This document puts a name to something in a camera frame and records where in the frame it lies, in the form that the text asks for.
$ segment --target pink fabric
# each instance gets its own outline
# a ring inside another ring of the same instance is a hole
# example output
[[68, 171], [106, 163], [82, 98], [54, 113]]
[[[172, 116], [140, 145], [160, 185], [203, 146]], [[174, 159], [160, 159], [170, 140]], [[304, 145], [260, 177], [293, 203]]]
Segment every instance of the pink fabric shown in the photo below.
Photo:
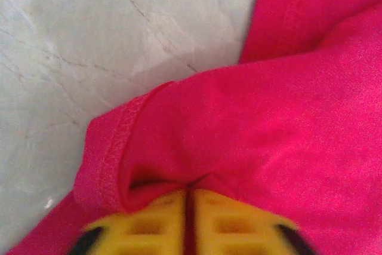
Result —
[[381, 20], [382, 0], [258, 0], [245, 64], [95, 119], [73, 192], [9, 254], [186, 186], [291, 218], [320, 254], [382, 254]]

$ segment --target white surface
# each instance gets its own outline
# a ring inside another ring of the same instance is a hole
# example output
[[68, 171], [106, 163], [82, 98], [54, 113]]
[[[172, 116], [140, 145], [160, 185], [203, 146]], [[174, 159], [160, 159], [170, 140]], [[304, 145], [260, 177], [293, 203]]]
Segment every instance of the white surface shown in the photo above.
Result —
[[71, 189], [89, 121], [235, 63], [254, 0], [1, 0], [0, 253]]

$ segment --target stitched seam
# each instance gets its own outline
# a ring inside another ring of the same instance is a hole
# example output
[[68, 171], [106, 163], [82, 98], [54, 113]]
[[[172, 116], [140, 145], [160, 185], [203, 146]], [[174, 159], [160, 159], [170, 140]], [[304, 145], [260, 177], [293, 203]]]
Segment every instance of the stitched seam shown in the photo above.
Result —
[[297, 48], [297, 33], [301, 23], [300, 14], [303, 3], [304, 0], [291, 0], [289, 2], [282, 22], [281, 33], [277, 41], [274, 56], [290, 53]]
[[121, 195], [119, 194], [119, 167], [122, 155], [129, 142], [135, 123], [140, 111], [144, 108], [149, 98], [158, 91], [167, 87], [170, 83], [154, 89], [151, 93], [133, 99], [121, 112], [118, 126], [113, 135], [111, 144], [101, 163], [100, 174], [98, 175], [98, 196], [100, 204], [110, 210], [123, 211]]

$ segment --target marble floor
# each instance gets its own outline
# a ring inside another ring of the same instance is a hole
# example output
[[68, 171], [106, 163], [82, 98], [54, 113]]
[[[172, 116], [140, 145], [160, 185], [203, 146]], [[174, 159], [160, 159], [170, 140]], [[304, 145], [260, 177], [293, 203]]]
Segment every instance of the marble floor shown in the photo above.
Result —
[[234, 64], [254, 0], [0, 0], [0, 254], [71, 189], [89, 121]]

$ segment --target yellow object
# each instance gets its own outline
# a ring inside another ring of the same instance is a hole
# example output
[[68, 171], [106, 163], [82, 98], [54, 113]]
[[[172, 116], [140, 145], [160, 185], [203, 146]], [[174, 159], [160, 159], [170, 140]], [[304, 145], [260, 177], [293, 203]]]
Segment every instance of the yellow object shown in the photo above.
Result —
[[293, 255], [275, 225], [293, 222], [215, 192], [195, 192], [198, 255]]
[[183, 254], [185, 191], [154, 200], [134, 214], [118, 213], [88, 225], [84, 231], [105, 228], [87, 255]]
[[[202, 189], [193, 200], [197, 255], [296, 254], [275, 227], [297, 230], [288, 219]], [[186, 192], [179, 190], [137, 213], [118, 213], [88, 225], [84, 232], [103, 231], [86, 255], [183, 255], [185, 205]]]

